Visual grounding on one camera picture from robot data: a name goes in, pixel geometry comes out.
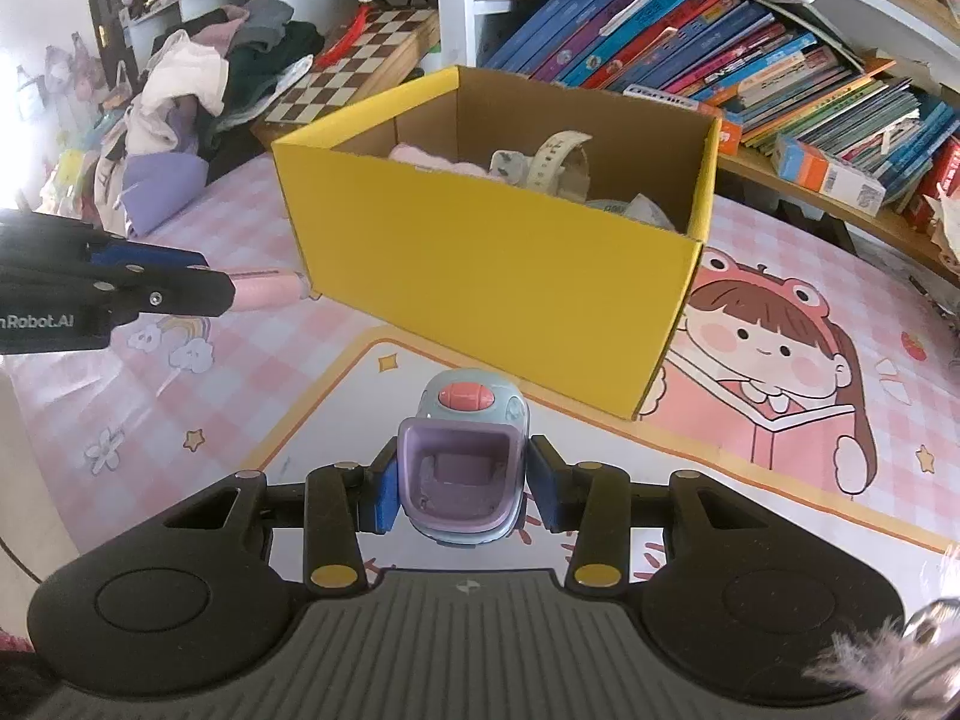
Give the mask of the purple toy car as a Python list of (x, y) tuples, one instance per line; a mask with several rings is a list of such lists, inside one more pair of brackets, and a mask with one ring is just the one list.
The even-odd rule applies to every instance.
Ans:
[(526, 507), (530, 410), (521, 390), (482, 369), (439, 372), (398, 426), (398, 497), (436, 543), (475, 548), (506, 538)]

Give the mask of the white usb charger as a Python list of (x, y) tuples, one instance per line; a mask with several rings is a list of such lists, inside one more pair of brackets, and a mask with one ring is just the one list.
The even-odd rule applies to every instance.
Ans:
[(665, 229), (665, 231), (677, 231), (674, 223), (669, 220), (669, 216), (662, 211), (662, 208), (642, 193), (635, 195), (630, 202), (625, 202), (625, 200), (587, 200), (586, 206), (587, 208), (594, 208), (594, 210), (613, 213), (620, 218), (647, 224), (647, 226)]

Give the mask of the white cartoon wrist watch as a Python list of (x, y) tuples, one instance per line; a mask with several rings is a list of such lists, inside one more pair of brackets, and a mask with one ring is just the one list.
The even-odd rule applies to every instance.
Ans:
[(532, 156), (498, 149), (491, 156), (488, 172), (512, 187), (584, 203), (590, 187), (586, 153), (590, 140), (587, 133), (563, 130), (550, 135)]

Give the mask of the yellow cardboard box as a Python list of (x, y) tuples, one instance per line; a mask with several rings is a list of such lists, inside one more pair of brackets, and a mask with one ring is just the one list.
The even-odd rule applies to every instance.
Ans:
[[(488, 171), (563, 130), (592, 137), (587, 200), (642, 193), (677, 231), (389, 160), (408, 143)], [(708, 241), (719, 135), (691, 110), (451, 67), (280, 138), (274, 158), (320, 294), (630, 419)]]

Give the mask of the pile of clothes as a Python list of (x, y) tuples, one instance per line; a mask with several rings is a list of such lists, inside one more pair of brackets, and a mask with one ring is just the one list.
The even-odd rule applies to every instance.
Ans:
[(69, 149), (37, 210), (143, 238), (262, 151), (251, 125), (313, 68), (324, 36), (281, 0), (224, 5), (156, 37), (137, 93)]

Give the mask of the pink cartoon table mat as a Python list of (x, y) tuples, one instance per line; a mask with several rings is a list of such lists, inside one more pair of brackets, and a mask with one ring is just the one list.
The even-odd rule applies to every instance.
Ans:
[(569, 463), (640, 483), (692, 470), (830, 541), (907, 610), (958, 592), (958, 351), (913, 288), (715, 197), (708, 241), (630, 419), (494, 369), (314, 289), (273, 154), (153, 234), (217, 270), (290, 268), (311, 294), (221, 316), (143, 314), (93, 351), (3, 358), (32, 455), (89, 551), (237, 472), (366, 465), (439, 372), (482, 369)]

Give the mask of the pink plush toy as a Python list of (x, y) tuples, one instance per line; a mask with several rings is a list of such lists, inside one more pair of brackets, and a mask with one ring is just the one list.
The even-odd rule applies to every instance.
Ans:
[(477, 177), (477, 179), (490, 179), (490, 181), (501, 182), (501, 177), (491, 174), (490, 171), (477, 166), (477, 164), (464, 163), (464, 161), (446, 160), (443, 156), (428, 153), (423, 149), (408, 143), (399, 143), (389, 151), (389, 160), (396, 163), (408, 164), (409, 166), (421, 169), (421, 171), (449, 172), (449, 174), (459, 174), (459, 176)]

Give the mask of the wooden chess board box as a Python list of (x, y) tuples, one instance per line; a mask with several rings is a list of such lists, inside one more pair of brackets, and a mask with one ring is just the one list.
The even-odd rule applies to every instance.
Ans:
[(252, 132), (268, 146), (320, 117), (402, 85), (423, 73), (421, 60), (438, 44), (438, 11), (380, 11), (342, 59), (327, 68), (311, 68), (296, 80), (260, 117)]

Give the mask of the red tassel ornament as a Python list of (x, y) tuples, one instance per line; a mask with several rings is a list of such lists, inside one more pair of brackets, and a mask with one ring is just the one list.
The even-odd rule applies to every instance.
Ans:
[(322, 54), (314, 59), (314, 68), (316, 70), (325, 70), (326, 68), (331, 68), (331, 66), (337, 62), (340, 62), (340, 60), (347, 55), (348, 49), (356, 43), (356, 39), (358, 39), (366, 29), (368, 16), (371, 15), (374, 0), (356, 1), (358, 2), (358, 8), (356, 9), (355, 18), (353, 18), (352, 22), (348, 25), (347, 31), (340, 36), (340, 39), (338, 39), (332, 47), (325, 49)]

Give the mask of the orange white medicine box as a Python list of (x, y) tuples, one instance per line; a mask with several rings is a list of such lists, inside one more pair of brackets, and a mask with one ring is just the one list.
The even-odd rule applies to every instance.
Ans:
[(885, 199), (885, 187), (866, 172), (837, 160), (815, 146), (778, 135), (771, 164), (783, 181), (875, 216)]

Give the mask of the row of colourful books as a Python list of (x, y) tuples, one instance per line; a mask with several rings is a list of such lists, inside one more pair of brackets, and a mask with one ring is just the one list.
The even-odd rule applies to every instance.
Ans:
[(867, 64), (841, 39), (765, 0), (534, 0), (483, 67), (714, 107), (740, 146), (810, 146), (872, 177), (885, 202), (949, 190), (958, 109)]

